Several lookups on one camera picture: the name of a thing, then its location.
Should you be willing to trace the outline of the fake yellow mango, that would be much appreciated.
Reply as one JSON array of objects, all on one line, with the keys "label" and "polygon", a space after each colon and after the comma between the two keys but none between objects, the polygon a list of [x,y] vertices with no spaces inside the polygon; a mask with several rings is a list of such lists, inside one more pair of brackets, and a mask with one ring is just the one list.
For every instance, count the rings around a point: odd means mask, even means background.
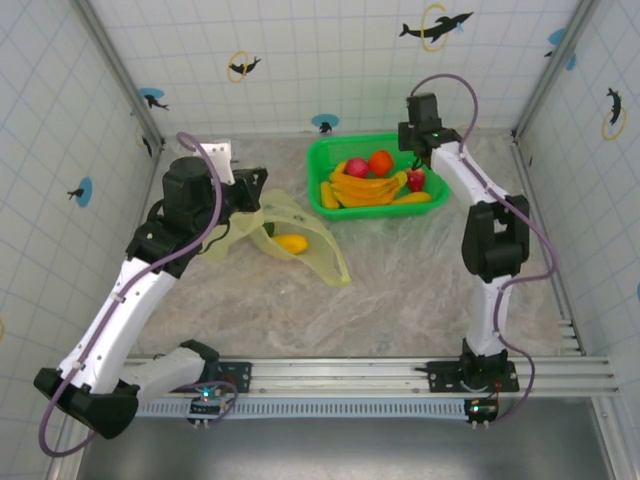
[{"label": "fake yellow mango", "polygon": [[283,250],[292,255],[299,255],[309,247],[308,239],[299,234],[275,235],[272,240]]}]

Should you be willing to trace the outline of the fake banana bunch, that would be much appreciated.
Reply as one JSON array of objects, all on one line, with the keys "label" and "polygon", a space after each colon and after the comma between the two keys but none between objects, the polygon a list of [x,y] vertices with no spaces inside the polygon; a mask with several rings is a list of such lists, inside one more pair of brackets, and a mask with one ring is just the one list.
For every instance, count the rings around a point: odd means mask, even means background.
[{"label": "fake banana bunch", "polygon": [[328,188],[344,208],[390,205],[406,185],[408,176],[400,171],[389,178],[360,178],[346,173],[340,163],[329,176]]}]

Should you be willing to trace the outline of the blue circle shark sticker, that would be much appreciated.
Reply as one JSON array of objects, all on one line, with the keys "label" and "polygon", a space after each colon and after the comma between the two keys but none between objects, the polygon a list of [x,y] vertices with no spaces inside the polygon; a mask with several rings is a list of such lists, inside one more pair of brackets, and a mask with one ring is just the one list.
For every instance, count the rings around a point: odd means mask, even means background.
[{"label": "blue circle shark sticker", "polygon": [[149,109],[157,108],[168,111],[169,105],[161,103],[161,100],[165,97],[165,92],[155,87],[142,87],[139,89],[139,94],[146,102]]}]

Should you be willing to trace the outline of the aluminium frame bar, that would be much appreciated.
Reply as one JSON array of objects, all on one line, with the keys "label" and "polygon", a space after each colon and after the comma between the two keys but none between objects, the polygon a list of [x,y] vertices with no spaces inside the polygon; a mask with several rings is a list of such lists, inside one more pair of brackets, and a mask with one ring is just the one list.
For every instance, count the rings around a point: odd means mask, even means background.
[{"label": "aluminium frame bar", "polygon": [[[260,138],[260,139],[272,139],[272,138],[333,138],[333,137],[346,137],[346,136],[358,136],[358,135],[374,135],[374,134],[390,134],[397,133],[396,129],[375,129],[375,130],[332,130],[328,133],[320,133],[319,130],[297,130],[297,131],[284,131],[284,132],[244,132],[244,133],[221,133],[221,132],[207,132],[207,133],[193,133],[187,132],[190,135],[193,135],[196,139],[200,141],[209,141],[214,139],[250,139],[250,138]],[[511,134],[511,129],[509,128],[485,128],[485,127],[474,127],[471,132],[472,137],[482,136],[482,135],[501,135],[501,134]]]}]

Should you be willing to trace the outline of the left controller board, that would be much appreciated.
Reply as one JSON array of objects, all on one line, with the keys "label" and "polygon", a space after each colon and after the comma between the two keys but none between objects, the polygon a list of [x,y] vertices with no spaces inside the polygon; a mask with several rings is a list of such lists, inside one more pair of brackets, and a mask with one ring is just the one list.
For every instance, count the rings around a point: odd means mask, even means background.
[{"label": "left controller board", "polygon": [[208,428],[221,422],[238,400],[237,387],[226,381],[196,384],[195,391],[199,396],[191,401],[188,410],[188,420],[195,426]]}]

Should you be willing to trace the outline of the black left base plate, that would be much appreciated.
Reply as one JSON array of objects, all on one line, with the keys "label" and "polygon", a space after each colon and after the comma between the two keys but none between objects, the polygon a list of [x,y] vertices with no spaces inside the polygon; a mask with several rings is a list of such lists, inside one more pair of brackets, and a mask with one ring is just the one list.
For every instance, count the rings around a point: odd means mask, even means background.
[{"label": "black left base plate", "polygon": [[252,377],[250,362],[214,361],[205,365],[199,383],[217,382],[216,389],[232,392],[231,385],[238,393],[248,393]]}]

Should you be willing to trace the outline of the green plastic basket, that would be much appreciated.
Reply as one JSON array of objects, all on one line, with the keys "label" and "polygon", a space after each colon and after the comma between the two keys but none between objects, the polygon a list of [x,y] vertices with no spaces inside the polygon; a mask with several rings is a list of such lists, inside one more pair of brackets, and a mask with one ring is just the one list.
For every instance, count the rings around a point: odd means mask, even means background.
[{"label": "green plastic basket", "polygon": [[[406,173],[406,170],[410,169],[413,164],[414,156],[398,149],[398,135],[395,133],[333,137],[313,143],[307,151],[308,196],[313,208],[332,221],[374,219],[421,215],[443,205],[448,200],[449,186],[437,174],[427,170],[426,183],[422,191],[428,192],[432,196],[430,203],[390,204],[363,208],[340,206],[337,210],[325,209],[321,204],[321,183],[329,181],[330,174],[340,163],[347,162],[354,157],[368,161],[370,156],[378,150],[386,150],[392,155],[394,167],[386,177],[377,177],[369,171],[366,178],[389,178],[400,171]],[[396,199],[409,193],[411,191],[405,185]]]}]

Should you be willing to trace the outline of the steel panel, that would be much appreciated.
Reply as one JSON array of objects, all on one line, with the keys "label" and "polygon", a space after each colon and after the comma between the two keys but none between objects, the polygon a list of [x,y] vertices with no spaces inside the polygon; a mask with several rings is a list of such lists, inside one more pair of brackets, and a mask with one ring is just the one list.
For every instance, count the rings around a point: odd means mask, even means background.
[{"label": "steel panel", "polygon": [[591,408],[539,401],[502,424],[434,419],[139,419],[78,480],[613,480]]}]

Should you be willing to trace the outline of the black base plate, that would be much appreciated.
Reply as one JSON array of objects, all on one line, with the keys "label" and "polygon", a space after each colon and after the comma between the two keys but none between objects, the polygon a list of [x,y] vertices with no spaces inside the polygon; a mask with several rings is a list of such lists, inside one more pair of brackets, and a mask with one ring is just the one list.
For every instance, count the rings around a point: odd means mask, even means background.
[{"label": "black base plate", "polygon": [[216,389],[232,392],[231,385],[238,393],[248,393],[252,377],[250,362],[214,361],[205,365],[199,383],[217,382]]},{"label": "black base plate", "polygon": [[515,365],[502,362],[496,365],[464,364],[455,361],[432,361],[426,364],[427,379],[432,393],[491,393],[520,390]]}]

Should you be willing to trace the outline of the aluminium side rail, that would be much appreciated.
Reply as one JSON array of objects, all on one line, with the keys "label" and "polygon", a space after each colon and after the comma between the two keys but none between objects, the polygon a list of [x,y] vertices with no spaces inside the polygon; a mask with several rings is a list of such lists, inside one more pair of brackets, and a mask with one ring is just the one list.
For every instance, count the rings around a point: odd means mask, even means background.
[{"label": "aluminium side rail", "polygon": [[[532,217],[541,228],[545,237],[550,240],[551,235],[548,232],[542,209],[528,172],[528,164],[525,161],[520,145],[515,140],[512,140],[510,147],[522,187],[528,195],[531,204]],[[556,270],[550,277],[550,282],[560,314],[559,328],[563,342],[561,351],[565,356],[585,356],[586,352],[577,329],[573,308],[570,304],[565,282],[560,272],[560,264],[556,261],[555,265]]]}]

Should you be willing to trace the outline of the fake orange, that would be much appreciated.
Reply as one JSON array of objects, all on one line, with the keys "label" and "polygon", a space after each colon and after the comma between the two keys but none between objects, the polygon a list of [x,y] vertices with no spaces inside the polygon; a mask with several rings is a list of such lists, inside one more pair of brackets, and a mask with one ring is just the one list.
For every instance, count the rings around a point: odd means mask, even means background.
[{"label": "fake orange", "polygon": [[368,161],[369,171],[377,177],[386,177],[394,167],[394,159],[386,150],[374,152]]}]

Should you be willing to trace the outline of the blue circle fish sticker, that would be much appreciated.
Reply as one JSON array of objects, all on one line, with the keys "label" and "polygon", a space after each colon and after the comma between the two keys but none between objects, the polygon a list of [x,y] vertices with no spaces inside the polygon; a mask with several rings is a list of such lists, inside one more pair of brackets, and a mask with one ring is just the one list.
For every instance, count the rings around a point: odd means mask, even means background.
[{"label": "blue circle fish sticker", "polygon": [[[550,58],[554,54],[555,49],[559,46],[560,42],[563,40],[565,32],[566,32],[566,29],[561,28],[552,32],[549,35],[548,43],[551,46],[551,49],[544,55],[545,58]],[[576,56],[576,53],[573,52],[566,64],[565,69],[567,71],[572,71],[575,68],[576,63],[577,63],[577,56]]]}]

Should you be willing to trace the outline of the aluminium frame post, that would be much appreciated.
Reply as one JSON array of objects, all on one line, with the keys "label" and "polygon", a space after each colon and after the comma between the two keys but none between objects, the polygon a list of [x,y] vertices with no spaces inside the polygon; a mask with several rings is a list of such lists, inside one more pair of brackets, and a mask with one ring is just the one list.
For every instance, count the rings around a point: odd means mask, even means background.
[{"label": "aluminium frame post", "polygon": [[579,0],[565,33],[550,57],[533,93],[515,128],[511,131],[513,140],[519,144],[530,129],[536,115],[550,95],[553,86],[565,70],[566,64],[576,52],[577,45],[603,0]]},{"label": "aluminium frame post", "polygon": [[137,120],[146,139],[152,146],[152,158],[155,158],[164,145],[163,136],[156,126],[146,102],[140,96],[138,88],[120,58],[116,47],[109,38],[101,19],[90,0],[69,0],[69,3],[94,43],[107,69],[114,77],[121,93],[126,98],[132,116]]},{"label": "aluminium frame post", "polygon": [[[79,445],[89,438],[91,431],[82,423],[65,415],[60,432],[53,449],[66,451]],[[54,458],[49,466],[46,480],[76,480],[83,459],[84,449],[76,453]]]},{"label": "aluminium frame post", "polygon": [[596,423],[615,480],[640,480],[640,439],[619,397],[592,397]]}]

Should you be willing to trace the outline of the yellow translucent plastic bag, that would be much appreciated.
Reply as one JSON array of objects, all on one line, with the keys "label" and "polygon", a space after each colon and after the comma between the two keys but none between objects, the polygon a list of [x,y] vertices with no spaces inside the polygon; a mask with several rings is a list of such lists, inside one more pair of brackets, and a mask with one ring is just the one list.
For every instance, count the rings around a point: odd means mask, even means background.
[{"label": "yellow translucent plastic bag", "polygon": [[[307,213],[285,191],[267,190],[260,197],[261,209],[255,213],[235,213],[230,225],[215,227],[205,241],[203,257],[212,262],[225,259],[230,246],[247,239],[262,253],[278,260],[298,260],[314,271],[326,284],[343,287],[351,283],[342,252],[329,230],[315,216]],[[300,235],[307,248],[288,252],[276,242],[282,235]]]}]

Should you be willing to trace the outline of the controller board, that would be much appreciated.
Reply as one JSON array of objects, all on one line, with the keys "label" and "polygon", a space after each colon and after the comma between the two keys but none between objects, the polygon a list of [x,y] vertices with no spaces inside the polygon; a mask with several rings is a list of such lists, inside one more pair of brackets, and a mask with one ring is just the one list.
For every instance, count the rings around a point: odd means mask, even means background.
[{"label": "controller board", "polygon": [[493,397],[465,400],[464,411],[467,422],[473,429],[479,426],[488,427],[498,417],[499,402]]},{"label": "controller board", "polygon": [[237,387],[226,381],[196,384],[195,391],[199,396],[191,401],[188,410],[188,420],[195,426],[208,428],[221,422],[238,400]]}]

